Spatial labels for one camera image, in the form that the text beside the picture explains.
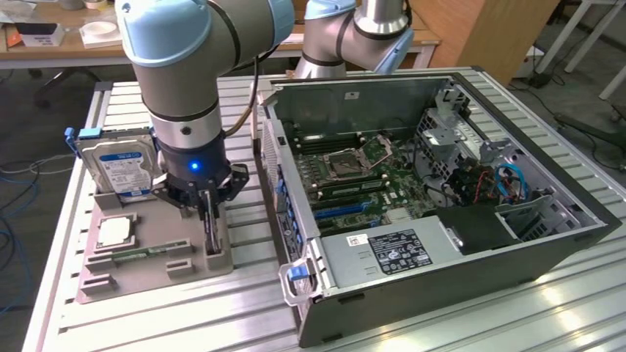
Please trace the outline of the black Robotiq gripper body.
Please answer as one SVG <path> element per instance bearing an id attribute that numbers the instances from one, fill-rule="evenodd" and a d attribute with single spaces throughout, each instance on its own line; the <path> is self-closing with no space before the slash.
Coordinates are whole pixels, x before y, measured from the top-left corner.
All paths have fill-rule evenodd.
<path id="1" fill-rule="evenodd" d="M 200 147 L 190 149 L 170 147 L 156 140 L 162 156 L 164 171 L 166 173 L 166 196 L 177 205 L 198 205 L 200 194 L 209 192 L 210 204 L 218 204 L 217 187 L 230 174 L 229 161 L 225 157 L 225 133 Z"/>

